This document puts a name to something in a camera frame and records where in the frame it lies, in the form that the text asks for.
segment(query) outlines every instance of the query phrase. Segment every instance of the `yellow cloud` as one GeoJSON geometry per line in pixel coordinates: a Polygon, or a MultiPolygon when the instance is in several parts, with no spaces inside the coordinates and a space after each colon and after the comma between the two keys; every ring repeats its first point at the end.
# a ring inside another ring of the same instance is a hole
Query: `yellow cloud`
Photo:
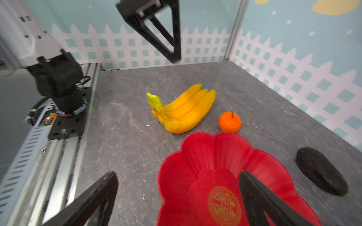
{"type": "Polygon", "coordinates": [[[356,9],[361,0],[318,0],[312,11],[327,15],[342,15],[356,9]]]}

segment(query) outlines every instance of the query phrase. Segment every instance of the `red wire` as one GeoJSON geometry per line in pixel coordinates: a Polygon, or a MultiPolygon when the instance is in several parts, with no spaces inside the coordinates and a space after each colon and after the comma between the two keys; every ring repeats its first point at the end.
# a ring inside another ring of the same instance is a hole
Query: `red wire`
{"type": "Polygon", "coordinates": [[[56,115],[56,116],[72,117],[72,115],[56,115]]]}

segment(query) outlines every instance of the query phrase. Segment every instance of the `banana bunch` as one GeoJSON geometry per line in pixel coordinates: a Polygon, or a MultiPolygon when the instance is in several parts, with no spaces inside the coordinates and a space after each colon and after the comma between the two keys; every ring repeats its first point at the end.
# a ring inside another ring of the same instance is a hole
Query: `banana bunch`
{"type": "Polygon", "coordinates": [[[196,84],[172,103],[163,106],[158,96],[147,93],[153,116],[170,133],[184,133],[194,128],[209,112],[215,96],[215,90],[201,90],[201,84],[196,84]]]}

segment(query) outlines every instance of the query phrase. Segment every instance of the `gold emblem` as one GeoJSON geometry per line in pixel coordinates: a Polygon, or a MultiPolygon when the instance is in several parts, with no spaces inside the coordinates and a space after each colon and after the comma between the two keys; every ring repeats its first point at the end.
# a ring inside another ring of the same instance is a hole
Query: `gold emblem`
{"type": "Polygon", "coordinates": [[[236,196],[227,188],[216,187],[209,194],[209,211],[222,226],[236,226],[241,220],[241,209],[236,196]]]}

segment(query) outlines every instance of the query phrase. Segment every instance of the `light blue wall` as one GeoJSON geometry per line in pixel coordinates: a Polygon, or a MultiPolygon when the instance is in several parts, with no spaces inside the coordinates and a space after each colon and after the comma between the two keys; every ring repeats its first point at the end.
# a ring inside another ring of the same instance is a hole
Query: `light blue wall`
{"type": "Polygon", "coordinates": [[[282,52],[296,47],[296,58],[313,53],[312,65],[319,67],[333,60],[331,73],[357,69],[354,84],[362,87],[362,6],[339,15],[325,15],[312,11],[316,0],[269,0],[265,5],[250,1],[242,28],[252,32],[252,39],[260,34],[260,42],[271,38],[274,48],[283,42],[282,52]]]}
{"type": "MultiPolygon", "coordinates": [[[[129,33],[133,32],[117,11],[116,0],[26,1],[47,30],[56,24],[63,32],[70,33],[70,26],[74,24],[81,33],[87,33],[92,24],[98,33],[103,33],[108,24],[114,33],[119,33],[121,25],[129,33]]],[[[238,0],[180,0],[181,31],[187,26],[191,33],[197,26],[200,32],[208,27],[209,33],[215,28],[219,33],[224,28],[230,33],[237,6],[238,0]]],[[[172,29],[170,18],[170,10],[159,17],[168,30],[172,29]]]]}

